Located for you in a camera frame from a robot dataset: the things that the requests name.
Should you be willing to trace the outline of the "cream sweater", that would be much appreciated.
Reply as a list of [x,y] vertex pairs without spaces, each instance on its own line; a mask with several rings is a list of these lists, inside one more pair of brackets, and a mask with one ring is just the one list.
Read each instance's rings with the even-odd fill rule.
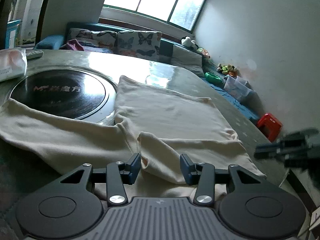
[[129,197],[194,197],[180,171],[180,155],[226,169],[261,171],[212,99],[138,83],[122,76],[114,124],[106,126],[33,110],[10,99],[1,106],[1,138],[37,154],[60,174],[83,163],[105,167],[140,153],[142,168]]

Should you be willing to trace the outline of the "red plastic stool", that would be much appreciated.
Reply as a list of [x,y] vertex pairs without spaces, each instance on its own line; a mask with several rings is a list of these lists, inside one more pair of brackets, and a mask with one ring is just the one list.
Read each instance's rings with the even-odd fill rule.
[[279,135],[283,124],[271,113],[264,114],[257,122],[257,128],[270,142],[274,142]]

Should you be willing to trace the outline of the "clear plastic storage box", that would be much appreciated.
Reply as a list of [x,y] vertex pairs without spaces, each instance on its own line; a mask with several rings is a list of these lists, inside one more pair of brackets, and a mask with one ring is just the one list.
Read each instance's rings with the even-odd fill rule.
[[227,75],[223,89],[240,103],[247,101],[255,94],[255,91],[251,89],[249,82],[240,76],[234,78]]

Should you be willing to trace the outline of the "black round induction cooktop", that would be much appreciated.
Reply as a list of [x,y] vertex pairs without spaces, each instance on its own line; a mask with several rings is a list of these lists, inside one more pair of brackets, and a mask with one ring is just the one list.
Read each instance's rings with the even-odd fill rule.
[[9,98],[37,111],[81,120],[102,109],[115,93],[107,80],[94,74],[55,69],[29,75]]

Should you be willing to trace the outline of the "green yellow plush toys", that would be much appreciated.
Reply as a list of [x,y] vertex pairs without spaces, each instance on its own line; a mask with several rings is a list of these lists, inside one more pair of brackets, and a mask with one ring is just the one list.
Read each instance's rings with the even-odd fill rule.
[[222,75],[229,75],[232,77],[238,76],[238,69],[231,64],[228,64],[228,65],[218,64],[216,71]]

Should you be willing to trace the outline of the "green bowl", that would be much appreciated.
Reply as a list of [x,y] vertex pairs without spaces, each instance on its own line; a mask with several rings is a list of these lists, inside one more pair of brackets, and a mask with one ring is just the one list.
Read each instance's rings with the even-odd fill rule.
[[220,86],[223,84],[222,79],[213,73],[206,72],[205,78],[209,83],[214,84],[215,86]]

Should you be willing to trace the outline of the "grey cushion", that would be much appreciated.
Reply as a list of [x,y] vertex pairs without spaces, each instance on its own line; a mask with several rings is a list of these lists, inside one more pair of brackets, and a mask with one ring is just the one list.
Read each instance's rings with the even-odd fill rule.
[[198,77],[204,77],[202,56],[183,47],[173,45],[170,64],[185,68]]

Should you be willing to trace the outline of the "orange green plush toy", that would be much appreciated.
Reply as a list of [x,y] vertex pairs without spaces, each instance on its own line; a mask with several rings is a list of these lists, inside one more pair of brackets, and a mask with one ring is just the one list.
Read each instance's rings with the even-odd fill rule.
[[206,58],[206,59],[210,59],[210,58],[211,58],[209,52],[208,52],[206,49],[204,49],[204,48],[199,48],[197,51],[198,51],[204,58]]

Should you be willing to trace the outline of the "butterfly pillow upright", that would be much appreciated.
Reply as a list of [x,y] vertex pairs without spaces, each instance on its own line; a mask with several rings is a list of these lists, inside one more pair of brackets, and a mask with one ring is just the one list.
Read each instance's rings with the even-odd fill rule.
[[162,33],[160,31],[120,31],[117,52],[120,55],[158,61]]

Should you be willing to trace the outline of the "panda plush toy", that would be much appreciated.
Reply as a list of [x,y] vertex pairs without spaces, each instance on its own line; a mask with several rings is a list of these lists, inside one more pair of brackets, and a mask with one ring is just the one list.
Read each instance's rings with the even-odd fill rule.
[[195,41],[192,40],[191,37],[189,37],[189,36],[183,37],[181,39],[181,44],[185,48],[188,48],[188,49],[193,50],[193,51],[197,51],[198,48],[199,48],[199,46],[195,43]]

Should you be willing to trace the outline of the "butterfly pillow lying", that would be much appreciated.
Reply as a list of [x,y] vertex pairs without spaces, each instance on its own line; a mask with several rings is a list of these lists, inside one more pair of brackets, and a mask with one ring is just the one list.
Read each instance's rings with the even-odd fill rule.
[[73,39],[76,39],[82,46],[113,49],[117,40],[117,32],[71,28],[68,33],[68,41]]

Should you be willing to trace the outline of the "pink garment on sofa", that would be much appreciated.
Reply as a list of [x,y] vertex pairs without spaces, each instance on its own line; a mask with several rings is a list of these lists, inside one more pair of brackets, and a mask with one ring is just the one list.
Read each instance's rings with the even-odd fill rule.
[[84,51],[85,49],[77,39],[72,39],[62,45],[60,50]]

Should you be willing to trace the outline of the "blue sofa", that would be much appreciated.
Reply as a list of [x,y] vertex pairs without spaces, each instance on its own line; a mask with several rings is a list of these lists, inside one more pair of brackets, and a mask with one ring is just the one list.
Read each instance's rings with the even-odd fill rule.
[[[68,41],[68,33],[71,28],[80,28],[80,29],[87,29],[92,31],[114,31],[114,32],[120,32],[120,31],[128,31],[125,27],[119,27],[116,25],[109,25],[109,24],[100,24],[100,23],[81,23],[81,22],[69,22],[66,25],[66,31],[64,35],[49,35],[42,39],[41,41],[37,42],[35,45],[36,49],[59,49],[62,45],[64,45]],[[183,47],[178,40],[170,35],[163,34],[161,38],[161,46],[159,49],[159,62],[163,63],[170,63],[171,57],[172,57],[172,48],[173,45],[177,45],[180,47]],[[227,94],[226,91],[223,90],[223,86],[225,85],[226,77],[222,74],[219,74],[213,69],[213,65],[208,62],[204,57],[202,57],[202,69],[204,74],[206,72],[213,73],[217,76],[219,76],[223,84],[220,86],[215,86],[214,84],[209,83],[205,76],[201,77],[201,79],[208,83],[212,88],[218,91],[219,94],[221,94],[225,99],[227,99],[231,104],[234,104],[235,107],[251,122],[256,124],[259,120],[259,116],[253,112],[253,110],[246,107],[243,103],[240,103],[239,101],[235,100],[231,95]]]

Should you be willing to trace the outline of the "grey remote control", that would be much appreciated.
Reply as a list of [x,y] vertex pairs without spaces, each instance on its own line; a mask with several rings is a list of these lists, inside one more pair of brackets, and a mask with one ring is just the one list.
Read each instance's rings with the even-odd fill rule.
[[27,60],[38,59],[43,57],[42,50],[27,50],[25,52]]

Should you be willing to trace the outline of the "blue white cabinet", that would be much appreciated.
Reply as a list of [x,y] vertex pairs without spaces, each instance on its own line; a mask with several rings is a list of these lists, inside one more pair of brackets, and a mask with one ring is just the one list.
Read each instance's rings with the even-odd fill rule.
[[12,20],[7,23],[5,49],[15,48],[18,45],[21,20]]

